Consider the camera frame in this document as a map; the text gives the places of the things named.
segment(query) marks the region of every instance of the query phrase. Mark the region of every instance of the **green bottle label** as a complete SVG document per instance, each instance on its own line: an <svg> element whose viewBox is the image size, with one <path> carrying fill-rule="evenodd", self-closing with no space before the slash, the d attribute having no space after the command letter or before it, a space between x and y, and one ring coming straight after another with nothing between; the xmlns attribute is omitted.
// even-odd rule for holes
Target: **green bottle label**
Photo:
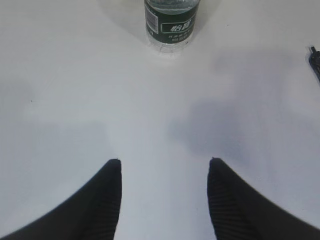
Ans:
<svg viewBox="0 0 320 240"><path fill-rule="evenodd" d="M145 4L146 30L154 39L165 44L186 40L193 32L199 3L189 11L169 15L155 10L147 0Z"/></svg>

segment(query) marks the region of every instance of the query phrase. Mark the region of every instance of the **water bottle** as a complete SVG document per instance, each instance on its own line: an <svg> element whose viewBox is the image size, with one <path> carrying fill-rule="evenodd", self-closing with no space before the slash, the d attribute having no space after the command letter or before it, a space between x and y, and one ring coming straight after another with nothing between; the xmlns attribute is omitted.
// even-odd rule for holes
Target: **water bottle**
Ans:
<svg viewBox="0 0 320 240"><path fill-rule="evenodd" d="M173 53L190 41L200 0L144 0L147 36L160 52Z"/></svg>

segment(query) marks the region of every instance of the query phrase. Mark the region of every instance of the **bottle bottom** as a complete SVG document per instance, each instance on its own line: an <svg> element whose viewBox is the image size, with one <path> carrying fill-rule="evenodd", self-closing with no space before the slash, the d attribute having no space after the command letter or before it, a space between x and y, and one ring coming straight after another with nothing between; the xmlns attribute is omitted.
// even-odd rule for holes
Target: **bottle bottom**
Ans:
<svg viewBox="0 0 320 240"><path fill-rule="evenodd" d="M149 39L149 42L151 44L151 46L157 50L160 53L164 53L164 54L171 54L171 53L178 53L180 51L182 51L187 44L190 42L193 34L191 34L187 39L181 41L181 42L177 42L174 44L169 44L169 43L163 43L160 42L156 39L154 39L154 37L149 33L149 31L146 31L147 37Z"/></svg>

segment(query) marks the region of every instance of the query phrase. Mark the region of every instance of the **white floor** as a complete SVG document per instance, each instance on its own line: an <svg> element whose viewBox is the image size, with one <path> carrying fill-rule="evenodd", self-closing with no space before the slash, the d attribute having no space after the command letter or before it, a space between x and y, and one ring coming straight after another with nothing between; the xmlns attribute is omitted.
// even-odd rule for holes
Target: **white floor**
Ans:
<svg viewBox="0 0 320 240"><path fill-rule="evenodd" d="M213 240L212 156L320 228L319 0L202 0L178 56L142 0L0 1L0 236L122 160L115 240Z"/></svg>

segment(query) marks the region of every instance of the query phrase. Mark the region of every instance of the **black cable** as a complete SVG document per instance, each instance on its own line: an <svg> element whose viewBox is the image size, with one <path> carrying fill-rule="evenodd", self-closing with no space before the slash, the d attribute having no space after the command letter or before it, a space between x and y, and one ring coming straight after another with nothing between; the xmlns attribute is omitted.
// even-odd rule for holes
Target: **black cable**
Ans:
<svg viewBox="0 0 320 240"><path fill-rule="evenodd" d="M309 62L320 81L320 51L317 51L314 46L312 46L310 49L312 53L309 58Z"/></svg>

